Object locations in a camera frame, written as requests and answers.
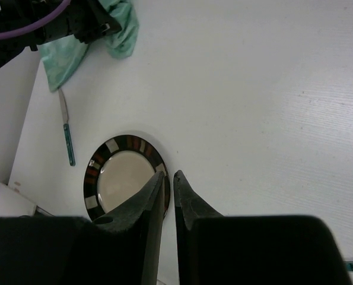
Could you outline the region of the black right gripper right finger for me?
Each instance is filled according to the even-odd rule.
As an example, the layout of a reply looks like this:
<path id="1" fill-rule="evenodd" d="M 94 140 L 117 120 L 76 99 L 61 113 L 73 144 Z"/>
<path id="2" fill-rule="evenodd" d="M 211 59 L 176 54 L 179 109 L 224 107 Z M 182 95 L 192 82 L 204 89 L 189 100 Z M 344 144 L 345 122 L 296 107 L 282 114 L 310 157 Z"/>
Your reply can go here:
<path id="1" fill-rule="evenodd" d="M 233 220 L 211 207 L 178 170 L 173 178 L 180 284 L 230 284 Z"/>

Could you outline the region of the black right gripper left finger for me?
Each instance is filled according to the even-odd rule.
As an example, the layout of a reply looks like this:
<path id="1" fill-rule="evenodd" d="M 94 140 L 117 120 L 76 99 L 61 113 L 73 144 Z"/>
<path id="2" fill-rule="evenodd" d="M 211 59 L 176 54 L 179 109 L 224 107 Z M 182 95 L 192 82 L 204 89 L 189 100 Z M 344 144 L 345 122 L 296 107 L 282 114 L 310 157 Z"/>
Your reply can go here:
<path id="1" fill-rule="evenodd" d="M 164 173 L 158 171 L 134 196 L 93 221 L 101 231 L 100 284 L 157 283 L 164 200 Z"/>

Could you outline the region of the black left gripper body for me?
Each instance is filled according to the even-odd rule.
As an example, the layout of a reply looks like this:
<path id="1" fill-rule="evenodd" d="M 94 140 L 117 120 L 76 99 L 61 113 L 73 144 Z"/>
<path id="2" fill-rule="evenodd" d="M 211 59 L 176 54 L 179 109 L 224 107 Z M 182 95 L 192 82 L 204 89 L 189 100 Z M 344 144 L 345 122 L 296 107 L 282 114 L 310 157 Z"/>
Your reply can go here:
<path id="1" fill-rule="evenodd" d="M 122 30 L 99 1 L 71 1 L 69 5 L 69 28 L 81 43 L 89 44 Z"/>

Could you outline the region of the green patterned cloth placemat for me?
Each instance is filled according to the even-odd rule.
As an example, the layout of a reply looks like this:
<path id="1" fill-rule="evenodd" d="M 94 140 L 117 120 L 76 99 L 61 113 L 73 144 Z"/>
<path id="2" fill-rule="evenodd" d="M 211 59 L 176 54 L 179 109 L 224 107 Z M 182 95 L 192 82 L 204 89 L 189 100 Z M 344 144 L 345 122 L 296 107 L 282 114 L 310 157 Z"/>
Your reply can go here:
<path id="1" fill-rule="evenodd" d="M 115 18 L 122 30 L 103 38 L 107 53 L 115 59 L 133 54 L 138 37 L 139 22 L 131 1 L 101 1 L 104 9 Z M 89 48 L 74 36 L 67 36 L 39 46 L 50 92 L 61 88 L 72 77 Z"/>

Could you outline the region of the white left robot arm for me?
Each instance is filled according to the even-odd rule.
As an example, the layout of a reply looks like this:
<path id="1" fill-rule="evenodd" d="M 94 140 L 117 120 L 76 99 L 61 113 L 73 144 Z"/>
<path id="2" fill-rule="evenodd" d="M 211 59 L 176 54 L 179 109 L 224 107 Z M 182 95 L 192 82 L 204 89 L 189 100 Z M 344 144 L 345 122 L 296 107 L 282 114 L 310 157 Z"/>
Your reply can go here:
<path id="1" fill-rule="evenodd" d="M 0 1 L 0 68 L 26 47 L 68 36 L 89 44 L 122 29 L 100 1 Z"/>

